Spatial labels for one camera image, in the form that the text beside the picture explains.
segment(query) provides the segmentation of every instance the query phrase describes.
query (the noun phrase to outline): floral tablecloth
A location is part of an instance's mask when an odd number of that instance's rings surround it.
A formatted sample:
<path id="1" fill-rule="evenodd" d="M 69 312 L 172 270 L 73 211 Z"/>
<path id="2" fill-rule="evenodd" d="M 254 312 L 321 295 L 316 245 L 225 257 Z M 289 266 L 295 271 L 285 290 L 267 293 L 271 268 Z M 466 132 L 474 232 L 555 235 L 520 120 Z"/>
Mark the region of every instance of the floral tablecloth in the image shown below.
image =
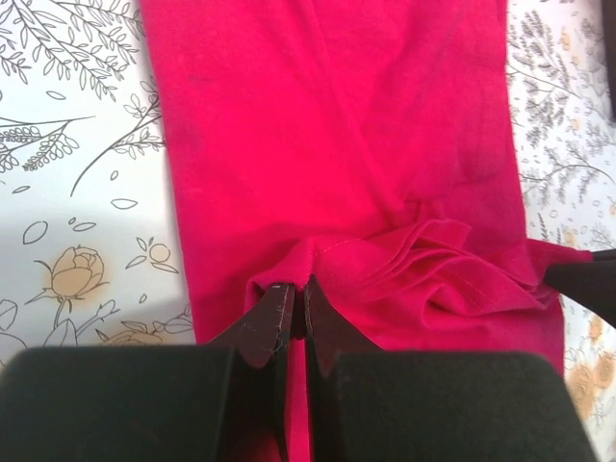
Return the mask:
<path id="1" fill-rule="evenodd" d="M 193 342 L 156 84 L 135 0 L 0 0 L 0 369 L 34 346 Z M 616 247 L 600 0 L 511 0 L 531 237 Z M 567 302 L 567 384 L 616 458 L 616 332 Z"/>

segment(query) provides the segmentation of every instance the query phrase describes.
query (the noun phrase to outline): folded red cloth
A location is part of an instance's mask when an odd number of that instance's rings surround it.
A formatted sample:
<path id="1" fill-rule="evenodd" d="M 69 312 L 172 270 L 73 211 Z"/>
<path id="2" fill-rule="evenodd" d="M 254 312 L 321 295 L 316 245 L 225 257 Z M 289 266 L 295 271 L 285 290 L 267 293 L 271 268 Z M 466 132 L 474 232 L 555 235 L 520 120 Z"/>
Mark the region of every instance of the folded red cloth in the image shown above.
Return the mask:
<path id="1" fill-rule="evenodd" d="M 532 351 L 562 371 L 541 280 L 590 254 L 526 237 L 505 0 L 141 3 L 198 341 L 314 273 L 382 347 Z"/>

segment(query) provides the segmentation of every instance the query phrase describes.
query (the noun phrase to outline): red fabric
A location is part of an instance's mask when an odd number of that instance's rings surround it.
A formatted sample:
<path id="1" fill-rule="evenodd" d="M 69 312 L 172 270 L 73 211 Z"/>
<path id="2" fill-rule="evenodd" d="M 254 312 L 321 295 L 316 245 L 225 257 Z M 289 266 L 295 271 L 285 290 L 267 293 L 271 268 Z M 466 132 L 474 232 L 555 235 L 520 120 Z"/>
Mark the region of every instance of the red fabric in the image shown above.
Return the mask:
<path id="1" fill-rule="evenodd" d="M 313 272 L 382 347 L 532 351 L 562 370 L 541 279 L 590 255 L 526 238 L 505 0 L 141 3 L 198 341 Z"/>

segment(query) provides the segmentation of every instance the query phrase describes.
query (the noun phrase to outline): red garment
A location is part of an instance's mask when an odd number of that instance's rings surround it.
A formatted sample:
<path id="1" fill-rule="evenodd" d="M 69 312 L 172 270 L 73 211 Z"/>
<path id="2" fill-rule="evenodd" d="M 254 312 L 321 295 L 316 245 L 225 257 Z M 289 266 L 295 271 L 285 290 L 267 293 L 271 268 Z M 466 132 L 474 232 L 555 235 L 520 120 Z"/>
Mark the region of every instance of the red garment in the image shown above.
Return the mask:
<path id="1" fill-rule="evenodd" d="M 532 351 L 562 370 L 541 279 L 590 255 L 526 238 L 505 0 L 141 3 L 198 341 L 313 272 L 382 347 Z"/>

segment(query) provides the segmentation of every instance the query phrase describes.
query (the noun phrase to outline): red cloth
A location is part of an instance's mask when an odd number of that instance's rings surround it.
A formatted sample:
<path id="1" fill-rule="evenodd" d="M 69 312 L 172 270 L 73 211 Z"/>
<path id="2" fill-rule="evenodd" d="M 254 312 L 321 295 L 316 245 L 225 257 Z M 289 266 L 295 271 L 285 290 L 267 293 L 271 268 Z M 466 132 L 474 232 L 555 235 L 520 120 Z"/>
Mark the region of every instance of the red cloth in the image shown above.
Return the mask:
<path id="1" fill-rule="evenodd" d="M 562 371 L 541 279 L 590 255 L 526 238 L 505 0 L 141 3 L 198 341 L 313 272 L 382 347 L 532 351 Z"/>

